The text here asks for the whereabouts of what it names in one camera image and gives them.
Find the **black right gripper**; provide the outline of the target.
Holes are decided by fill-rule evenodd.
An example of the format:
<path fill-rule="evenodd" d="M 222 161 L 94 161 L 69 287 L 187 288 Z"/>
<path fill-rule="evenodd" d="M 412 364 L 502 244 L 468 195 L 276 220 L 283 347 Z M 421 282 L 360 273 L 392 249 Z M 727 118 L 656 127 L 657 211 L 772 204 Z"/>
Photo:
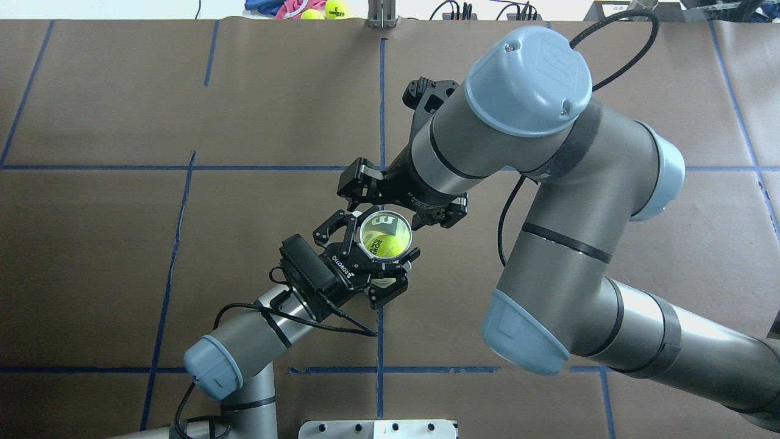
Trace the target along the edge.
<path fill-rule="evenodd" d="M 341 173 L 336 194 L 345 198 L 348 212 L 361 204 L 381 205 L 384 195 L 412 211 L 430 211 L 415 213 L 411 230 L 434 225 L 449 229 L 468 214 L 470 196 L 463 192 L 469 184 L 470 175 L 454 168 L 436 148 L 407 146 L 385 174 L 366 158 L 355 159 Z"/>

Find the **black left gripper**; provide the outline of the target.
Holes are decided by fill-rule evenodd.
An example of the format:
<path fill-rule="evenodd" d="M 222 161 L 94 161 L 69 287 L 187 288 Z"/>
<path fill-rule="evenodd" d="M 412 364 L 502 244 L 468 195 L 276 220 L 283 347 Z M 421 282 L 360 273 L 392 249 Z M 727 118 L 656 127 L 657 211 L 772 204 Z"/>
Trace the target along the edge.
<path fill-rule="evenodd" d="M 352 243 L 347 254 L 342 243 L 329 244 L 332 235 L 346 227 L 344 242 L 355 241 L 360 225 L 361 211 L 337 210 L 313 232 L 317 246 L 325 248 L 320 257 L 345 279 L 349 289 L 364 291 L 372 309 L 381 309 L 408 289 L 411 264 L 421 254 L 412 248 L 399 262 L 374 262 L 357 243 Z"/>

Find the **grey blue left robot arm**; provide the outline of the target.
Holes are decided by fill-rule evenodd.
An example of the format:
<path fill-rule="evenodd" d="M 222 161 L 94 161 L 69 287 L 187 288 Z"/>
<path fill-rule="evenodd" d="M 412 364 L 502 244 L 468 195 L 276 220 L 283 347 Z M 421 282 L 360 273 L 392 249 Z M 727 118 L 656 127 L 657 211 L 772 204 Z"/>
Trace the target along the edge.
<path fill-rule="evenodd" d="M 321 252 L 299 234 L 285 239 L 273 289 L 223 306 L 211 333 L 184 353 L 191 384 L 170 425 L 133 438 L 276 437 L 273 362 L 314 329 L 378 336 L 342 307 L 365 294 L 379 310 L 406 291 L 422 226 L 374 206 L 325 220 L 314 231 Z"/>

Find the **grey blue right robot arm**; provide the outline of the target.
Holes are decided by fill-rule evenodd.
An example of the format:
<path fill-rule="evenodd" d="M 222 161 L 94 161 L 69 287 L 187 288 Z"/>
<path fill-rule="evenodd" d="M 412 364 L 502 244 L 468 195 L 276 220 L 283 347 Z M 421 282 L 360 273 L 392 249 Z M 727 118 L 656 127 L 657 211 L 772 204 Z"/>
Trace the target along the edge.
<path fill-rule="evenodd" d="M 663 212 L 686 167 L 649 125 L 592 96 L 561 34 L 529 26 L 499 39 L 387 170 L 356 161 L 337 192 L 424 222 L 506 166 L 538 189 L 481 327 L 491 350 L 542 375 L 589 358 L 778 431 L 777 335 L 741 334 L 607 277 L 627 224 Z"/>

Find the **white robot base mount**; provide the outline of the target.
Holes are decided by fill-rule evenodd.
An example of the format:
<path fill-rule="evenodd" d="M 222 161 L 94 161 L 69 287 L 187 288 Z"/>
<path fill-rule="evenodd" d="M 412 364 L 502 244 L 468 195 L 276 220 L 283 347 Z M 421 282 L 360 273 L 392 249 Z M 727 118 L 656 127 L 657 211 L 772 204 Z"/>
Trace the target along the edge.
<path fill-rule="evenodd" d="M 301 425 L 298 438 L 459 438 L 447 419 L 322 420 Z"/>

